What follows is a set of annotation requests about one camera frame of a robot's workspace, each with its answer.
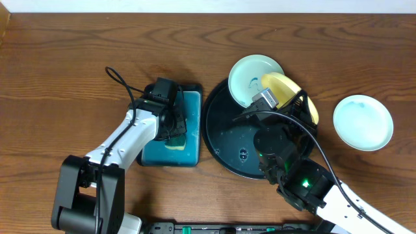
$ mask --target yellow sponge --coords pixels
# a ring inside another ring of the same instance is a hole
[[[180,134],[164,143],[164,146],[169,150],[184,150],[186,145],[187,139],[185,138],[185,134]]]

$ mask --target wood grain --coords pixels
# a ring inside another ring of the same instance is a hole
[[[105,66],[138,88],[199,82],[205,99],[250,54],[276,59],[308,91],[338,176],[416,231],[415,15],[14,14],[0,49],[0,233],[60,233],[50,218],[62,161],[102,143],[129,102]],[[389,109],[385,148],[357,151],[337,136],[333,110],[352,94]],[[195,168],[132,165],[125,208],[177,222],[313,221],[275,189],[228,172],[203,145]]]

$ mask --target yellow bowl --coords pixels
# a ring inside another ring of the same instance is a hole
[[[301,90],[301,88],[295,82],[293,82],[287,76],[277,72],[264,74],[261,78],[261,85],[263,86],[263,88],[271,89],[271,91],[279,101],[278,108],[284,105],[288,100],[290,100],[295,94],[297,94]],[[318,124],[318,110],[309,97],[307,97],[307,101],[309,104],[309,111],[312,115],[312,121],[314,124]]]

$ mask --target black plate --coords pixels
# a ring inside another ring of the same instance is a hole
[[[222,166],[243,177],[264,179],[253,144],[259,127],[231,122],[242,111],[243,107],[229,93],[228,79],[225,79],[209,94],[203,106],[202,137],[209,152]]]

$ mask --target green led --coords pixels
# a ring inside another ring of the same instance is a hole
[[[285,162],[285,171],[288,172],[289,171],[289,162]]]
[[[302,183],[302,186],[305,188],[309,186],[309,182],[307,182],[307,179],[304,180],[304,182]]]

